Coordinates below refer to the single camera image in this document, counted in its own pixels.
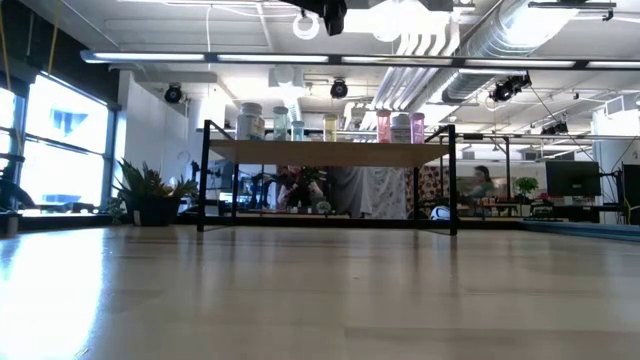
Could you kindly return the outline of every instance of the black metal shelf frame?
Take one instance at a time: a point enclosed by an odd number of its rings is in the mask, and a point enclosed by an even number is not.
[[[211,130],[215,128],[229,141],[235,141],[224,129],[220,128],[211,120],[205,120],[204,131],[202,136],[202,157],[201,157],[201,169],[200,169],[200,184],[207,183],[207,170],[209,164],[209,143],[211,140]],[[458,234],[458,211],[457,211],[457,188],[456,188],[456,128],[455,125],[447,125],[441,127],[436,133],[430,136],[426,141],[429,142],[437,137],[440,137],[440,143],[442,144],[442,137],[448,138],[448,155],[449,155],[449,211],[452,221],[430,221],[421,220],[419,218],[419,189],[418,189],[418,175],[420,169],[418,167],[413,168],[413,219],[408,220],[363,220],[363,219],[299,219],[299,218],[287,218],[286,216],[280,218],[242,218],[238,217],[238,174],[240,164],[234,164],[233,167],[233,186],[232,186],[232,202],[231,202],[231,216],[206,216],[206,202],[207,202],[207,190],[206,186],[200,186],[198,192],[198,218],[197,218],[197,230],[198,232],[204,232],[205,225],[225,225],[225,226],[317,226],[317,227],[344,227],[344,228],[405,228],[405,229],[442,229],[444,224],[448,225],[449,235],[455,236]],[[443,174],[444,162],[440,161],[441,171]]]

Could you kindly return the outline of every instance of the clear bottle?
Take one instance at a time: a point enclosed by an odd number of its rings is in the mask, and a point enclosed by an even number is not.
[[[378,110],[378,143],[388,144],[391,142],[391,111]]]
[[[327,114],[324,116],[324,141],[336,142],[338,141],[338,117],[333,114]]]
[[[423,113],[411,114],[411,143],[413,144],[424,143],[424,114]]]
[[[264,140],[264,119],[260,104],[241,105],[236,123],[236,140]]]
[[[291,140],[304,141],[304,121],[291,122]]]
[[[273,108],[273,140],[286,141],[289,129],[289,109],[284,106]]]
[[[411,120],[407,114],[398,114],[391,119],[391,142],[411,144]]]

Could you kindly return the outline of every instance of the computer monitor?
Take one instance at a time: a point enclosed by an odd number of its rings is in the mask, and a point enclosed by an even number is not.
[[[600,167],[590,161],[547,161],[549,196],[600,196]]]

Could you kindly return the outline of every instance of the wooden floor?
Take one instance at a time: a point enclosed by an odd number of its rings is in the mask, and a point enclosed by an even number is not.
[[[0,256],[0,359],[640,359],[633,243],[118,227]]]

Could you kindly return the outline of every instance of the ceiling light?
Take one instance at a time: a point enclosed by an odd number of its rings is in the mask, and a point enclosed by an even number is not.
[[[343,56],[345,64],[398,65],[398,66],[448,66],[451,59],[417,56]]]
[[[578,10],[608,10],[617,7],[614,2],[580,3],[579,1],[538,2],[529,3],[532,9],[578,9]]]
[[[587,68],[640,69],[640,61],[590,61]]]
[[[218,61],[230,63],[328,63],[324,55],[261,55],[261,54],[224,54],[218,55]]]
[[[469,59],[465,61],[465,65],[469,66],[489,66],[489,67],[522,67],[527,69],[534,68],[570,68],[575,65],[575,61],[570,60],[538,60],[538,59]]]
[[[92,52],[81,51],[80,56],[88,63],[118,63],[132,61],[148,62],[202,62],[204,54],[189,53],[117,53],[117,52]]]
[[[460,69],[460,74],[472,74],[472,75],[510,75],[510,76],[525,76],[527,70],[508,70],[508,69]]]

